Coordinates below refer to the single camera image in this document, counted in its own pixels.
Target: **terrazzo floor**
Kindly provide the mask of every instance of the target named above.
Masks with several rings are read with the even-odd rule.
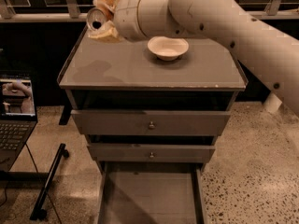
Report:
[[[62,159],[50,197],[62,223],[96,223],[101,174],[73,120],[59,126],[61,107],[39,107],[38,124],[28,140],[39,172],[47,172],[61,143]],[[33,172],[27,148],[11,171]],[[235,103],[202,174],[207,223],[299,223],[299,118],[281,107],[276,114],[261,103]],[[0,223],[59,223],[47,198],[43,221],[30,221],[38,185],[8,184]],[[0,185],[0,203],[5,199]]]

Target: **speckled floor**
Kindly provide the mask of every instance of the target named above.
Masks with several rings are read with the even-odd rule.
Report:
[[[61,143],[70,157],[58,167],[50,197],[62,223],[94,223],[101,175],[71,119],[59,126],[61,107],[39,107],[28,141],[40,172],[47,172]],[[12,171],[34,171],[23,149]],[[299,118],[281,107],[275,114],[260,103],[235,103],[216,151],[202,175],[207,223],[299,223]],[[49,199],[44,221],[29,216],[38,186],[8,186],[0,223],[59,223]],[[0,187],[0,203],[4,200]]]

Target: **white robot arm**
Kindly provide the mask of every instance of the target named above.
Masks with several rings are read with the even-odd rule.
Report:
[[[118,0],[115,5],[113,29],[125,39],[213,39],[299,116],[299,41],[250,16],[235,0]]]

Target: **gray table surface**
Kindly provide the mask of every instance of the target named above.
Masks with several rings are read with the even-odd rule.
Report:
[[[187,39],[189,50],[172,62],[158,59],[148,41],[108,44],[86,33],[61,81],[63,89],[147,88],[242,91],[246,79],[230,52],[210,39]]]

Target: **bowl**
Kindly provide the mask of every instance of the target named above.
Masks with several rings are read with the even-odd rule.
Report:
[[[161,60],[174,61],[188,50],[189,44],[185,39],[155,36],[149,41],[148,48]]]

